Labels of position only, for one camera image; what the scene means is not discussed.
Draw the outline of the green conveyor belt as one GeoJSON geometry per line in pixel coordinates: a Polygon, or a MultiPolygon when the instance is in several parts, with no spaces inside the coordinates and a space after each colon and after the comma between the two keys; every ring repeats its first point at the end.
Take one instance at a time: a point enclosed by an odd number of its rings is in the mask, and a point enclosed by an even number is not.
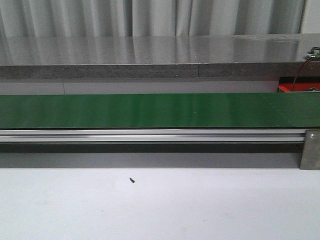
{"type": "Polygon", "coordinates": [[[318,93],[2,95],[2,129],[317,128],[318,93]]]}

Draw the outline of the grey stone counter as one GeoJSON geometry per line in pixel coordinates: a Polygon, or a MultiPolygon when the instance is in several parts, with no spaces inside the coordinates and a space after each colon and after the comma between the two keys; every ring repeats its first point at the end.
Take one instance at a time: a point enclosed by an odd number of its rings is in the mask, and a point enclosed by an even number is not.
{"type": "Polygon", "coordinates": [[[9,37],[0,40],[2,79],[292,77],[317,33],[9,37]]]}

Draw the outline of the red bin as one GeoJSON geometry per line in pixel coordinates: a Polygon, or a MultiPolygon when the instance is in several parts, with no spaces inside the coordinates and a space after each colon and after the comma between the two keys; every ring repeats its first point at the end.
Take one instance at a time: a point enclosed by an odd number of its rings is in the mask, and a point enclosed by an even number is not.
{"type": "Polygon", "coordinates": [[[319,92],[319,77],[281,77],[278,84],[278,92],[319,92]]]}

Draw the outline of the small green circuit board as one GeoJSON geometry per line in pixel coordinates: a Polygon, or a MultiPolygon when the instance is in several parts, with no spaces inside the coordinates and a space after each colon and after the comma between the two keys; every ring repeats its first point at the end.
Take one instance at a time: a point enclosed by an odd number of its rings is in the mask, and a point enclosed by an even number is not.
{"type": "Polygon", "coordinates": [[[320,59],[320,47],[312,47],[310,51],[304,57],[306,60],[319,60],[320,59]]]}

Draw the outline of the grey curtain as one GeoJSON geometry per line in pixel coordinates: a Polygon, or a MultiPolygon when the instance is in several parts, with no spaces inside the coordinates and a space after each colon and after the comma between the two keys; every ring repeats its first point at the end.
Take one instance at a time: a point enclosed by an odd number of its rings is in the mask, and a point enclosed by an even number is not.
{"type": "Polygon", "coordinates": [[[0,35],[144,37],[295,34],[302,0],[3,0],[0,35]]]}

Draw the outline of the aluminium conveyor side rail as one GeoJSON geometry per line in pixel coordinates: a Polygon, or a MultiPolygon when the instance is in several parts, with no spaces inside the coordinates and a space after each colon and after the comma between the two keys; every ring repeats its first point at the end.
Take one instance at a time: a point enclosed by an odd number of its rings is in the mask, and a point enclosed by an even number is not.
{"type": "Polygon", "coordinates": [[[306,129],[46,129],[1,130],[1,143],[302,142],[306,129]]]}

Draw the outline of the metal conveyor support bracket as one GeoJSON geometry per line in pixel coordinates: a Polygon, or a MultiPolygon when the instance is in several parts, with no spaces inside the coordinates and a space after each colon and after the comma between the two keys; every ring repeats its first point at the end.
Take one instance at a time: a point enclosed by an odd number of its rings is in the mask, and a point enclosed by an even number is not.
{"type": "Polygon", "coordinates": [[[307,130],[301,156],[301,170],[320,169],[320,130],[307,130]]]}

